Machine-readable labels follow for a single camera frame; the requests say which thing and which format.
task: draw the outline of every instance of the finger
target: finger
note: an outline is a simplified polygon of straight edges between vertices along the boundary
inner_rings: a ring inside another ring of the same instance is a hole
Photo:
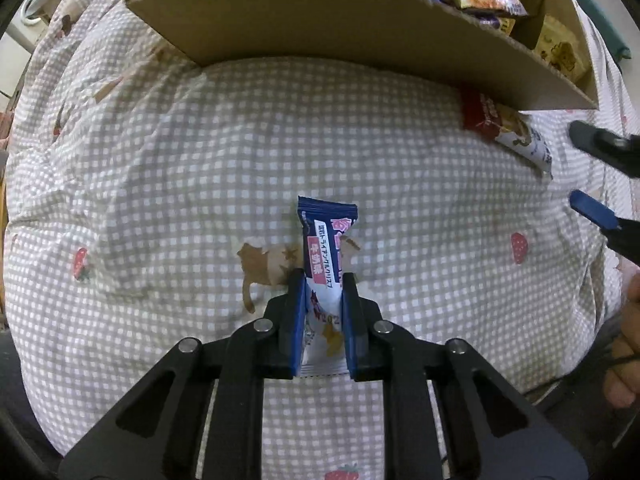
[[[617,338],[611,346],[611,354],[614,359],[633,355],[634,351],[623,337]],[[613,368],[616,375],[626,384],[633,393],[640,394],[640,361],[632,361],[625,365]]]
[[[626,387],[612,370],[604,377],[604,396],[614,408],[628,408],[636,400],[636,394]]]
[[[622,309],[620,331],[631,348],[640,353],[640,303],[626,303]]]
[[[640,272],[631,278],[626,297],[629,301],[640,301]]]

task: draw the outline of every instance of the pink label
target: pink label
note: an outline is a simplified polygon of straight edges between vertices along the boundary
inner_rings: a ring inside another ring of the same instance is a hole
[[[309,261],[311,263],[311,274],[314,277],[314,283],[326,285],[326,276],[324,275],[324,265],[322,264],[318,237],[308,236],[306,237],[306,243],[309,247]]]
[[[345,232],[349,227],[351,227],[351,219],[340,218],[339,220],[331,220],[331,227],[336,231]]]

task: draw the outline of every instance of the checkered fabric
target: checkered fabric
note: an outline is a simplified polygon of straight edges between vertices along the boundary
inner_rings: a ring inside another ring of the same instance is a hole
[[[335,60],[201,69],[122,0],[63,0],[16,110],[4,253],[24,384],[54,446],[66,453],[179,339],[260,316],[283,289],[254,282],[249,314],[238,252],[299,244],[299,194],[358,204],[350,267],[386,318],[427,340],[467,339],[523,390],[571,370],[620,306],[620,274],[568,194],[627,217],[631,199],[629,180],[574,150],[566,127],[638,133],[581,19],[600,111],[530,114],[550,179],[463,130],[453,88]],[[529,244],[521,265],[515,232]],[[383,477],[380,384],[267,381],[264,397],[263,478],[344,465]]]

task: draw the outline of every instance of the cardboard box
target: cardboard box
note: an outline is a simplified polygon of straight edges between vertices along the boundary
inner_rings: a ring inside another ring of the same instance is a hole
[[[247,57],[324,57],[455,86],[469,84],[518,110],[597,107],[592,74],[578,88],[521,43],[456,9],[426,0],[126,0],[126,4],[201,66]],[[584,41],[571,0],[523,0],[523,4],[530,13],[544,7]],[[518,33],[528,39],[535,27],[530,20]]]

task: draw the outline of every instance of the star print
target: star print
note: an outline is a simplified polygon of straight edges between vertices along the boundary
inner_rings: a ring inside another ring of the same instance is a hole
[[[288,262],[294,262],[296,260],[296,253],[298,252],[297,248],[290,249],[289,246],[284,246],[284,250],[282,254],[284,254],[284,259]]]

